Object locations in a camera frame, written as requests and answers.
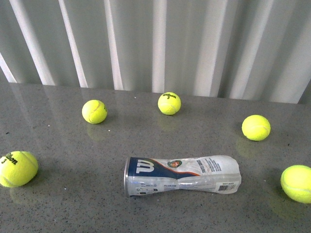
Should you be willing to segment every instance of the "white curtain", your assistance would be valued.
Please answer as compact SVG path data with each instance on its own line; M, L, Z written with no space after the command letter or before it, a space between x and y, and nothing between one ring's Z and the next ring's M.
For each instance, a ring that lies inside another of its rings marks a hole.
M309 0L2 0L0 81L311 103Z

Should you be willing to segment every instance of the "yellow tennis ball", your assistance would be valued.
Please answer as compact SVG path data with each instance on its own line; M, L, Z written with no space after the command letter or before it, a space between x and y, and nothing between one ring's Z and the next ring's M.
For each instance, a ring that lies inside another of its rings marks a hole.
M242 131L248 139L261 141L270 134L271 126L269 121L263 116L251 115L244 120Z
M294 165L281 175L281 186L291 199L301 203L311 203L311 168Z
M14 151L0 159L0 184L18 187L28 183L38 171L36 158L26 151Z
M173 92L162 94L157 102L160 111L166 115L174 115L181 107L181 100Z
M99 124L106 119L106 106L99 100L90 100L83 106L82 116L87 122L91 124Z

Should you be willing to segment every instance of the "tennis ball can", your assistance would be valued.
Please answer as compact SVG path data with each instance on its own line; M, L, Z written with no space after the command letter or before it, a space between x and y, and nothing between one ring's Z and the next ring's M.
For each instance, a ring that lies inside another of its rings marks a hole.
M127 197L176 189L231 194L241 182L237 161L227 155L170 160L129 157L124 170Z

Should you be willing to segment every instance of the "wilson w logo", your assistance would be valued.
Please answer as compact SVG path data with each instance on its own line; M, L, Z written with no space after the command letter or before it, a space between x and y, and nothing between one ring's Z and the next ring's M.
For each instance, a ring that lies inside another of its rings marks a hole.
M137 174L139 174L140 172L152 172L154 169L155 168L154 168L153 163L151 163L149 161L138 159L137 168L136 168Z

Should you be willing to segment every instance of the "countertop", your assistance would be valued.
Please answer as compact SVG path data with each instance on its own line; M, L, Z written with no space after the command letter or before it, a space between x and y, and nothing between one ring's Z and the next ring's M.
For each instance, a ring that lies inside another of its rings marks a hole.
M174 116L159 93L0 83L0 153L23 150L38 174L0 187L0 232L307 233L311 205L289 199L283 170L311 166L311 106L180 95ZM106 120L87 123L85 102L103 101ZM263 115L265 140L243 136L243 120ZM132 157L229 155L240 166L234 194L175 190L127 198L123 171Z

